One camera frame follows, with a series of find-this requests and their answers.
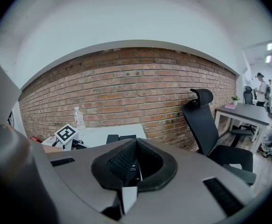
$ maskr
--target green plant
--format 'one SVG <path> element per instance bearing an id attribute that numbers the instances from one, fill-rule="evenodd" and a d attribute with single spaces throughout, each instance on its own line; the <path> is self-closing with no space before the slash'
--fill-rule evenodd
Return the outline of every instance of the green plant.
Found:
<path id="1" fill-rule="evenodd" d="M 234 100 L 234 101 L 238 101 L 238 100 L 240 100 L 240 98 L 236 95 L 236 96 L 234 96 L 234 97 L 232 97 L 231 98 L 232 100 Z"/>

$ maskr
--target potted plant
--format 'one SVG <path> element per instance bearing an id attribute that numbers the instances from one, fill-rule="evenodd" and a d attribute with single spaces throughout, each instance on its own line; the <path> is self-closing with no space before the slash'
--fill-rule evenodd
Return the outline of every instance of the potted plant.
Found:
<path id="1" fill-rule="evenodd" d="M 238 100 L 240 100 L 240 98 L 236 95 L 234 97 L 231 98 L 233 100 L 233 105 L 237 105 L 238 104 Z"/>

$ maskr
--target person's arm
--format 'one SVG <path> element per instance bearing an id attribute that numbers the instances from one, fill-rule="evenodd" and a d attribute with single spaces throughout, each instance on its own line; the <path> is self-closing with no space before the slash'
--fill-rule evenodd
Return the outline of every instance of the person's arm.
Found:
<path id="1" fill-rule="evenodd" d="M 258 90 L 258 93 L 259 94 L 265 94 L 266 93 L 266 83 L 265 82 L 262 82 L 262 84 L 261 84 L 261 89 L 260 90 Z"/>

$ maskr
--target black cap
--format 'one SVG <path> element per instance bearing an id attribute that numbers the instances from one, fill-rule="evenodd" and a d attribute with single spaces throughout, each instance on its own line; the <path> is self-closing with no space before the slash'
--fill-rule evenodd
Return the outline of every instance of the black cap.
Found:
<path id="1" fill-rule="evenodd" d="M 257 77 L 259 77 L 259 76 L 264 77 L 264 76 L 262 75 L 262 73 L 260 73 L 260 72 L 257 74 Z"/>

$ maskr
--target fluorescent light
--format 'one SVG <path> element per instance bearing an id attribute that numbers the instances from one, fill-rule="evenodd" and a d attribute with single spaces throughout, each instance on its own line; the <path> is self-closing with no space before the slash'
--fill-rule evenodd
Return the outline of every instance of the fluorescent light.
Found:
<path id="1" fill-rule="evenodd" d="M 269 43 L 269 44 L 267 45 L 267 50 L 272 50 L 272 43 Z"/>
<path id="2" fill-rule="evenodd" d="M 271 59 L 272 59 L 272 56 L 267 56 L 267 57 L 266 57 L 266 63 L 271 62 Z"/>

